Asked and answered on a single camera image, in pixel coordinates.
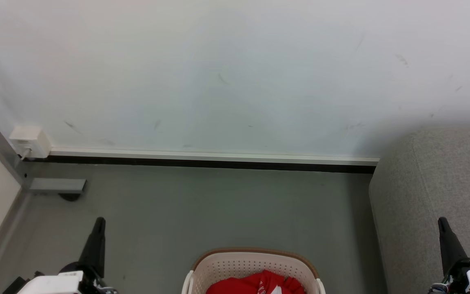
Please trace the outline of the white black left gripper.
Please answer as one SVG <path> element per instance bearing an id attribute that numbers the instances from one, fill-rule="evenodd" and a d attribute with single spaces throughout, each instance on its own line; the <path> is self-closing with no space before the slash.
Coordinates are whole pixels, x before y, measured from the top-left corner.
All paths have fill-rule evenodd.
<path id="1" fill-rule="evenodd" d="M 106 255 L 106 220 L 98 217 L 79 261 L 57 275 L 37 275 L 19 281 L 17 294 L 117 294 L 103 281 Z"/>

